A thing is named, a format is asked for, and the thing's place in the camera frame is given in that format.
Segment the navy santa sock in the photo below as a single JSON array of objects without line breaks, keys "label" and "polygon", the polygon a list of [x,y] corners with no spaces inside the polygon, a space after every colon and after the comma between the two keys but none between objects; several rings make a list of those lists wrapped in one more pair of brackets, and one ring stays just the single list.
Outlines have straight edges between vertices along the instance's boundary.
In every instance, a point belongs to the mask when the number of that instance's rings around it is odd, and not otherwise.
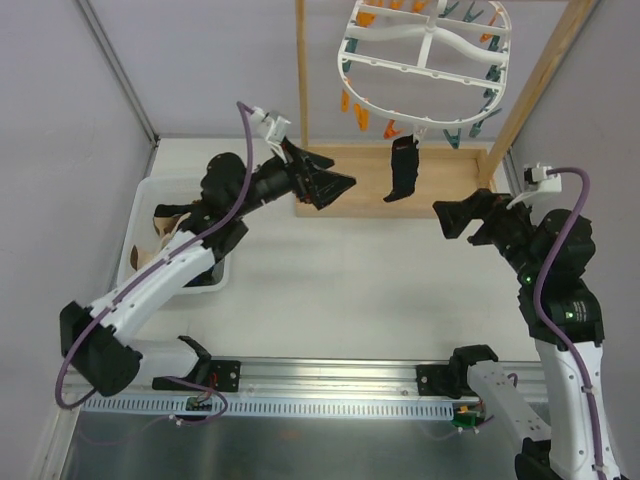
[{"label": "navy santa sock", "polygon": [[415,193],[419,170],[418,142],[413,135],[393,141],[391,146],[391,191],[383,198],[385,203],[396,202]]}]

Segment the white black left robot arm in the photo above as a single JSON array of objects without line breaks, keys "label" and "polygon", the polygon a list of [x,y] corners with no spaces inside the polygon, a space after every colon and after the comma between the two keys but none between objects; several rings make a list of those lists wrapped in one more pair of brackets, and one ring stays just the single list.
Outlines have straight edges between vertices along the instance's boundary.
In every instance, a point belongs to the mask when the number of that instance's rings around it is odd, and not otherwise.
[{"label": "white black left robot arm", "polygon": [[258,167],[231,152],[213,157],[200,183],[200,199],[185,208],[167,245],[91,305],[72,301],[62,309],[61,353],[93,393],[111,397],[132,385],[209,386],[213,359],[196,340],[180,335],[146,341],[137,334],[183,287],[236,248],[248,232],[246,215],[288,194],[322,210],[355,186],[354,177],[333,171],[333,160],[289,140],[280,147]]}]

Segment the white plastic clip hanger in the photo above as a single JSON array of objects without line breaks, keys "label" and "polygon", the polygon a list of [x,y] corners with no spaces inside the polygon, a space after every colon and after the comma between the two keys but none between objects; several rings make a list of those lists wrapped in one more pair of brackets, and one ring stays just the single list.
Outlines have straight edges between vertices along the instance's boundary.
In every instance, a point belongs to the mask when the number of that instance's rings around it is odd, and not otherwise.
[{"label": "white plastic clip hanger", "polygon": [[[401,1],[393,1],[389,7],[377,1],[357,1],[337,54],[342,90],[350,94],[351,103],[362,104],[370,113],[413,126],[443,130],[462,128],[478,124],[499,113],[499,103],[507,85],[512,23],[502,3],[491,1],[489,5],[494,9],[494,16],[489,24],[481,25],[475,22],[478,16],[470,13],[461,20],[449,18],[448,14],[454,7],[446,1],[438,1],[430,15],[424,15],[418,9],[406,11]],[[418,58],[412,64],[357,52],[357,44],[360,41],[384,42],[407,38],[421,40]],[[479,78],[430,68],[429,55],[435,42],[453,48],[468,60],[488,65],[488,73],[485,77]],[[348,78],[348,70],[353,63],[453,82],[466,87],[482,88],[487,102],[477,114],[454,120],[435,120],[428,116],[385,109],[356,92]]]}]

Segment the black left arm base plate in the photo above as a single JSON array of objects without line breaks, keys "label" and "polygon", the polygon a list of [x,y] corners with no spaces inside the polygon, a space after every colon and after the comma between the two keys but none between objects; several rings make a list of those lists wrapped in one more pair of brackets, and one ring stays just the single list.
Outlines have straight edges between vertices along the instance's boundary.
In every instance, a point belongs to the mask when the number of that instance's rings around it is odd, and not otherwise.
[{"label": "black left arm base plate", "polygon": [[[239,388],[241,366],[242,364],[238,360],[200,359],[188,374],[175,377],[190,384],[212,388],[219,392],[234,393]],[[152,381],[152,389],[157,391],[179,391],[193,390],[194,388],[175,383],[167,377],[156,377]]]}]

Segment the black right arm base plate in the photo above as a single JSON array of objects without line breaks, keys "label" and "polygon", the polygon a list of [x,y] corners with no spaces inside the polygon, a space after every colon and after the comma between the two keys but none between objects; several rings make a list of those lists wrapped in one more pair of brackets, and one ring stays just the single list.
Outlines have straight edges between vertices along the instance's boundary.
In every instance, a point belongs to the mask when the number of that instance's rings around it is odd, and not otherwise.
[{"label": "black right arm base plate", "polygon": [[417,365],[416,385],[420,396],[442,396],[458,400],[476,396],[469,387],[466,370],[444,364]]}]

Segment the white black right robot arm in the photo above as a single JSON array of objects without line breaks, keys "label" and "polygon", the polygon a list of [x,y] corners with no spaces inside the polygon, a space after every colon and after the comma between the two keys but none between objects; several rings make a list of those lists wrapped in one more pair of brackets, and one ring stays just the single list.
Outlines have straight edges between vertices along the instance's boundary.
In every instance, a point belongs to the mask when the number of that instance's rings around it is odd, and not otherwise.
[{"label": "white black right robot arm", "polygon": [[426,367],[421,375],[438,395],[483,400],[510,436],[519,479],[625,476],[607,432],[601,391],[602,309],[582,278],[596,251],[591,222],[580,214],[584,201],[550,211],[539,224],[532,223],[529,207],[487,189],[433,205],[445,238],[458,238],[478,220],[469,243],[494,246],[515,272],[519,310],[543,367],[551,421],[535,416],[486,344],[458,347],[446,365]]}]

